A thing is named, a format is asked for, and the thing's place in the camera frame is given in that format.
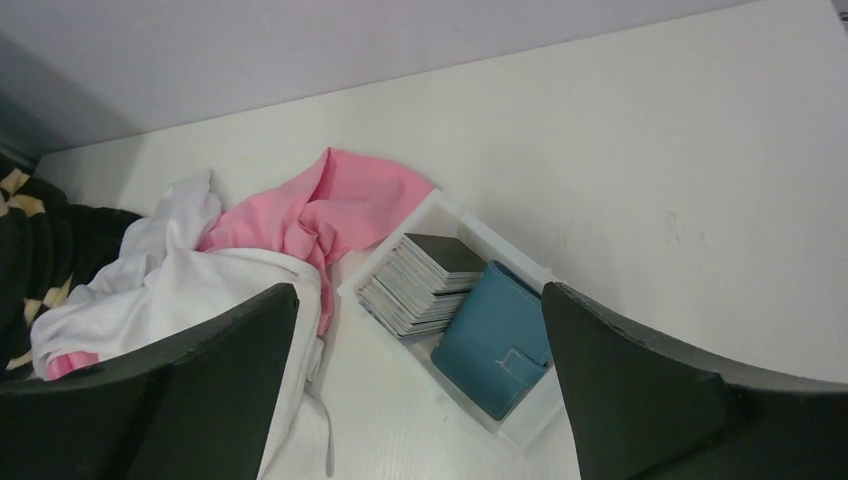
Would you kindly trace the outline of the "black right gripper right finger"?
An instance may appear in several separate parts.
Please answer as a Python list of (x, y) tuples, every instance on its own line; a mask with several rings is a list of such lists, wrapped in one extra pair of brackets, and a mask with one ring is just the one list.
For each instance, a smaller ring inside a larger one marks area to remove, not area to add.
[(843, 479), (847, 387), (735, 361), (560, 282), (542, 309), (584, 479)]

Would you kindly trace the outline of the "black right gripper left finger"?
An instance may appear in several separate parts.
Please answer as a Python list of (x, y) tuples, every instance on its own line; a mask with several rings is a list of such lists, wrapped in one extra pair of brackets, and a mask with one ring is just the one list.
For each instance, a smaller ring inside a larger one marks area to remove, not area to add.
[(1, 387), (5, 479), (254, 479), (299, 301), (290, 284), (54, 381)]

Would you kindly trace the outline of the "blue leather card holder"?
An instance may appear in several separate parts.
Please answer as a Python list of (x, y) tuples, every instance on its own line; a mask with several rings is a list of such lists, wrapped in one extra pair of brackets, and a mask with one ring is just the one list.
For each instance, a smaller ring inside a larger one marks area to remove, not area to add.
[(490, 262), (430, 358), (487, 415), (503, 420), (550, 367), (541, 294)]

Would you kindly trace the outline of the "stack of credit cards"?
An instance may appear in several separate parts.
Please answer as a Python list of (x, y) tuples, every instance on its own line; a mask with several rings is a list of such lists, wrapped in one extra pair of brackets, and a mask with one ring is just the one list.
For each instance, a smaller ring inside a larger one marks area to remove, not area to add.
[(486, 266), (455, 237), (405, 233), (356, 297), (393, 337), (409, 340), (443, 331)]

